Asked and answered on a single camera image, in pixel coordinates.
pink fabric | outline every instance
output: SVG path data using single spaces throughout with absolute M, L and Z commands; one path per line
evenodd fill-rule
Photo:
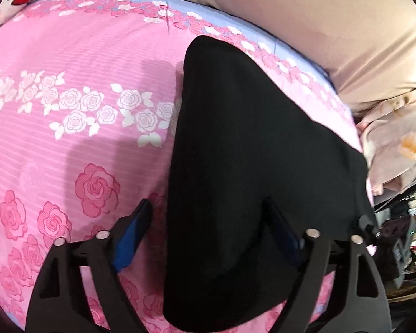
M 98 13 L 84 2 L 125 7 Z M 162 314 L 166 182 L 184 54 L 199 25 L 210 23 L 179 11 L 162 19 L 162 10 L 167 6 L 150 2 L 45 0 L 0 28 L 0 305 L 21 326 L 53 240 L 89 239 L 150 197 L 152 227 L 120 280 L 149 332 L 179 332 Z M 210 27 L 255 59 L 313 120 L 360 150 L 333 92 L 294 61 Z M 107 327 L 90 272 L 82 274 L 94 319 Z M 332 281 L 324 280 L 314 319 Z M 268 331 L 281 309 L 229 332 Z

folded black garment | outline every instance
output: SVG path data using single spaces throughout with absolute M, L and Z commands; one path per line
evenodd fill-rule
M 164 315 L 187 332 L 237 326 L 284 301 L 298 276 L 263 218 L 336 240 L 367 214 L 364 156 L 312 121 L 242 51 L 197 37 L 184 61 L 168 195 Z

